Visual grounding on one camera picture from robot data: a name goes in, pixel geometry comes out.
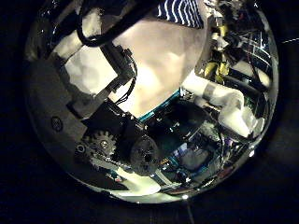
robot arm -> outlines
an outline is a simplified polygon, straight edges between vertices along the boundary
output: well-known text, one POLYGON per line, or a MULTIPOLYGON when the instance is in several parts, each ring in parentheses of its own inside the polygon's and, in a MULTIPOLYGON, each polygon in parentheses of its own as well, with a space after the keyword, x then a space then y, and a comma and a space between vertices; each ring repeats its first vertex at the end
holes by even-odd
POLYGON ((219 123, 234 133, 249 137, 259 126, 260 121, 248 107, 244 107, 244 95, 241 91, 199 77, 194 71, 187 76, 182 87, 213 105, 222 106, 219 123))

machinery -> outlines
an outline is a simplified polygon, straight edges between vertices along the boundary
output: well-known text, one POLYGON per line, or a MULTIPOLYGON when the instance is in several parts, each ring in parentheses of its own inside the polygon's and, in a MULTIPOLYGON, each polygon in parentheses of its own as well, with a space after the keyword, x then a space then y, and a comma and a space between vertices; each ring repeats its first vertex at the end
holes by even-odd
POLYGON ((133 203, 186 200, 218 185, 261 142, 278 96, 275 42, 252 1, 46 1, 25 61, 26 105, 45 149, 83 185, 133 203), (121 104, 133 97, 141 64, 113 40, 149 15, 206 27, 207 39, 177 90, 136 116, 121 104), (92 48, 105 62, 95 73, 111 77, 97 93, 70 76, 87 67, 78 53, 92 48))

black background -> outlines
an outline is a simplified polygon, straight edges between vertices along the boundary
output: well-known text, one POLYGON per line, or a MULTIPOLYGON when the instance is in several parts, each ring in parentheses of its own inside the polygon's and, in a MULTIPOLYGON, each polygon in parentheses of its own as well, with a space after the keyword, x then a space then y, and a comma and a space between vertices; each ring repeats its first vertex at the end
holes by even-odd
POLYGON ((22 50, 42 0, 0 3, 0 223, 299 223, 299 2, 263 0, 278 44, 280 94, 270 132, 235 175, 188 203, 109 199, 66 175, 24 111, 22 50))

gear wheel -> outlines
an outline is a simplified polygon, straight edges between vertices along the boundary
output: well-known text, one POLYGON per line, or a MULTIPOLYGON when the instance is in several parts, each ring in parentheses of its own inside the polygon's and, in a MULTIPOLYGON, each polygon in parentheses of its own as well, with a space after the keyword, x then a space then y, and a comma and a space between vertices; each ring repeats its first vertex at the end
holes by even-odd
POLYGON ((96 132, 93 135, 93 142, 98 153, 107 157, 111 157, 114 154, 116 141, 113 135, 109 135, 109 132, 96 132))

black cable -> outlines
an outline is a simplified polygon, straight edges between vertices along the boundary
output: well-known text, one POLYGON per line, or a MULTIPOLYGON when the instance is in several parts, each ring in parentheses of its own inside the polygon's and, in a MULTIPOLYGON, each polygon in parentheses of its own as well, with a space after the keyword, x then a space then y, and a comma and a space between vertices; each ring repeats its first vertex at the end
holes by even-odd
POLYGON ((94 35, 92 37, 86 37, 83 34, 83 16, 90 10, 91 6, 88 6, 91 0, 83 0, 81 5, 80 12, 78 14, 78 26, 77 26, 77 33, 78 38, 88 47, 102 47, 106 44, 106 42, 112 41, 117 36, 121 35, 124 31, 129 29, 139 20, 144 18, 152 9, 157 7, 159 3, 163 2, 163 0, 145 0, 145 1, 138 1, 134 8, 128 12, 123 18, 116 23, 112 28, 110 28, 105 34, 102 35, 94 35))
POLYGON ((135 84, 136 84, 136 80, 137 80, 137 76, 138 76, 138 68, 137 68, 137 65, 136 65, 134 59, 131 56, 128 56, 128 57, 130 59, 130 62, 133 64, 133 67, 135 70, 135 76, 132 79, 129 90, 115 103, 116 105, 120 105, 123 102, 126 102, 128 100, 128 98, 131 95, 131 93, 133 92, 135 84))

